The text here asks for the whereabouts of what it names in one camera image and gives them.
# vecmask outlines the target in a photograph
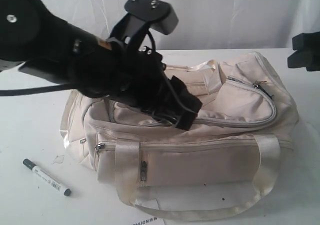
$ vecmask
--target white table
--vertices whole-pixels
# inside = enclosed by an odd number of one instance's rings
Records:
[[[168,64],[196,65],[209,59],[223,61],[251,50],[162,51]],[[287,161],[266,198],[236,217],[214,224],[297,224],[320,221],[320,72],[288,69],[290,49],[256,49],[274,66],[295,99],[301,119],[293,133],[295,156]],[[1,89],[45,86],[49,83],[22,73],[0,73]],[[65,154],[59,127],[68,91],[0,97],[0,224],[1,225],[130,225],[137,211],[122,204],[111,185]],[[65,155],[62,164],[53,163]],[[23,166],[37,162],[72,189],[60,196]],[[176,224],[166,221],[167,225]],[[203,222],[195,224],[213,224]]]

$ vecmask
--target black cable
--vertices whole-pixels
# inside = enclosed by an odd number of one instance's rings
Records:
[[[150,31],[148,31],[146,34],[148,35],[148,37],[149,37],[149,39],[150,39],[152,50],[153,50],[153,51],[156,51],[156,42],[155,42],[154,37],[152,36],[152,34],[151,34]]]
[[[64,84],[56,86],[44,86],[26,89],[15,89],[15,90],[0,90],[0,97],[12,97],[12,96],[23,96],[32,94],[43,94],[57,91],[64,91],[70,89],[78,89],[79,86],[75,84]]]

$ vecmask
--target marker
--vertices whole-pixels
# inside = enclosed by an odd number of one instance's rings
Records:
[[[65,185],[61,184],[54,178],[52,178],[47,172],[45,172],[41,167],[37,166],[35,163],[30,161],[28,158],[23,160],[23,164],[32,170],[37,176],[43,180],[46,184],[48,184],[50,187],[54,188],[56,191],[59,193],[65,195],[65,196],[70,196],[71,190],[67,188]]]

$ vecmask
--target paper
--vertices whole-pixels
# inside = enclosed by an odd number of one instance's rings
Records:
[[[159,205],[156,199],[143,202],[141,204],[144,207],[150,209],[159,209]],[[136,214],[132,217],[132,222],[129,225],[166,225],[162,218],[151,216],[142,211],[136,210]]]

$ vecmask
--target stain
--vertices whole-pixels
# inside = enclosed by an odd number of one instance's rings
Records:
[[[51,164],[62,164],[64,162],[65,155],[55,156],[55,159]]]

